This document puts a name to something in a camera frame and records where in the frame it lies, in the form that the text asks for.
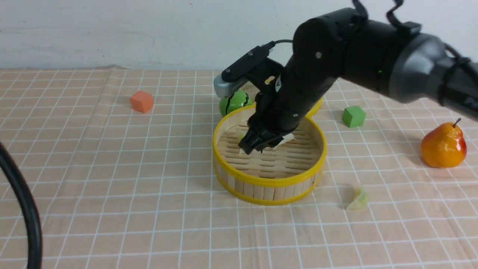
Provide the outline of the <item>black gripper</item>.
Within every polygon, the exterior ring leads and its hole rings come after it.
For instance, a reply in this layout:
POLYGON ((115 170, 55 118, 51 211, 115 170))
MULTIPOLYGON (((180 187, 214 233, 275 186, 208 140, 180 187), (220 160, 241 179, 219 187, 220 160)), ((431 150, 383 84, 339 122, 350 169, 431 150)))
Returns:
POLYGON ((272 149, 297 128, 310 110, 310 77, 299 71, 250 71, 247 77, 260 90, 249 129, 239 143, 251 154, 272 149))

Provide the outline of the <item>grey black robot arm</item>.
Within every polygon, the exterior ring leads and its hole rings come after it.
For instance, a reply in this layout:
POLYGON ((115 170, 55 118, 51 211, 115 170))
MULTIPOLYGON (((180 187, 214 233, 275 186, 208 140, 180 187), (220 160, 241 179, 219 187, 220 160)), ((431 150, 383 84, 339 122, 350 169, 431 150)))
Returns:
POLYGON ((272 44, 245 56, 258 60, 246 76, 260 90, 239 142, 246 154, 278 145, 339 78, 399 103, 427 97, 477 120, 477 63, 422 33, 420 24, 400 22, 393 12, 401 0, 387 12, 388 23, 370 20, 353 3, 302 23, 284 67, 268 58, 272 44))

